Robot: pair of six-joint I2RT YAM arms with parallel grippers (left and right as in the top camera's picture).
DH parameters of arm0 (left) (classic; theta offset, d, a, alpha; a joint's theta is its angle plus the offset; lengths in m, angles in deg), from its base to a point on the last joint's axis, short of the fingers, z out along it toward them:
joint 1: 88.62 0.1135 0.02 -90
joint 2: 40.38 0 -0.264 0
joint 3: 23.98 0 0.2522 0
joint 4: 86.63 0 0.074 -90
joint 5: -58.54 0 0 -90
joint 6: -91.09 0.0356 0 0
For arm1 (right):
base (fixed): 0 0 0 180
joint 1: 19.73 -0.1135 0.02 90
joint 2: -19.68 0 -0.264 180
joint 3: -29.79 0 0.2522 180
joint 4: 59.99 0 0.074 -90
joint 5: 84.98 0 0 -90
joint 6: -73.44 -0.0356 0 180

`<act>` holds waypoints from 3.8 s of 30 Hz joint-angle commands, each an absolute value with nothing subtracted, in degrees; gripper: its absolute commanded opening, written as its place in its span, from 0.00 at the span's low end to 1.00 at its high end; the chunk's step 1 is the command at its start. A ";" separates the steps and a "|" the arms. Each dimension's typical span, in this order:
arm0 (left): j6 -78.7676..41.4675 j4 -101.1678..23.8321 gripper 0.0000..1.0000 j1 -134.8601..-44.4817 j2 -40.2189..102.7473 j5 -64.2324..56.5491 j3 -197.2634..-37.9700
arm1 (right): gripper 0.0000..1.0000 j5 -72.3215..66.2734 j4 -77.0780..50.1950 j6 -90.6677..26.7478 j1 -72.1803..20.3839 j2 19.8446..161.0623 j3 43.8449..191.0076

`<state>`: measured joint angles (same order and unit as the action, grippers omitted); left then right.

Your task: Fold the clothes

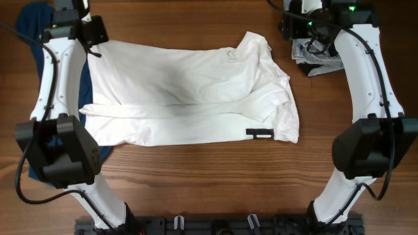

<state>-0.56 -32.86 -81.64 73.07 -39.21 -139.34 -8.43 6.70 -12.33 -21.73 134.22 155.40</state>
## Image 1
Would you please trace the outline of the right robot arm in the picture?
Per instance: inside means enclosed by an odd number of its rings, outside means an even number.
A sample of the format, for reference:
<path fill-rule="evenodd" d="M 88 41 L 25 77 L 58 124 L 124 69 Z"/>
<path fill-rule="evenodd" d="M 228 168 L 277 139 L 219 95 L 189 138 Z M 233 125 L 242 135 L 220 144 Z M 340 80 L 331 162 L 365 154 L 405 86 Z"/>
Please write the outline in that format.
<path fill-rule="evenodd" d="M 313 234 L 341 232 L 363 192 L 383 178 L 381 200 L 393 170 L 417 137 L 417 119 L 406 117 L 397 101 L 379 45 L 375 8 L 362 1 L 288 1 L 281 8 L 286 40 L 324 44 L 313 55 L 337 55 L 346 72 L 353 123 L 332 143 L 334 172 L 310 202 L 306 228 Z"/>

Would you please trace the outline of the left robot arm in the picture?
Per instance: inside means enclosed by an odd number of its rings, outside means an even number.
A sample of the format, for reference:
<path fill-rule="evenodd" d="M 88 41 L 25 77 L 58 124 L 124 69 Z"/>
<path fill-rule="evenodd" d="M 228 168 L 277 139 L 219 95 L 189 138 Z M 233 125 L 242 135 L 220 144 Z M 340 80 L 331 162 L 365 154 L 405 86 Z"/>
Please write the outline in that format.
<path fill-rule="evenodd" d="M 98 143 L 81 124 L 78 98 L 82 69 L 91 47 L 108 41 L 100 16 L 91 16 L 85 0 L 55 1 L 54 22 L 40 35 L 43 71 L 39 97 L 30 120 L 17 125 L 23 151 L 15 179 L 20 200 L 46 204 L 72 195 L 93 218 L 97 234 L 144 234 L 145 230 L 101 174 Z M 28 162 L 41 182 L 60 194 L 42 200 L 24 196 L 20 177 Z"/>

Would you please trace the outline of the white t-shirt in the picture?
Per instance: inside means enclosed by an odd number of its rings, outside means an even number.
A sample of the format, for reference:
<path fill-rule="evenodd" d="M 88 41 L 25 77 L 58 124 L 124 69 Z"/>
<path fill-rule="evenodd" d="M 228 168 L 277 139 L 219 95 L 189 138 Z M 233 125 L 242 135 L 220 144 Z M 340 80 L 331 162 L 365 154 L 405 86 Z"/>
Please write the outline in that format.
<path fill-rule="evenodd" d="M 298 141 L 289 77 L 261 35 L 247 32 L 238 46 L 215 50 L 110 40 L 93 51 L 93 101 L 80 111 L 101 146 Z"/>

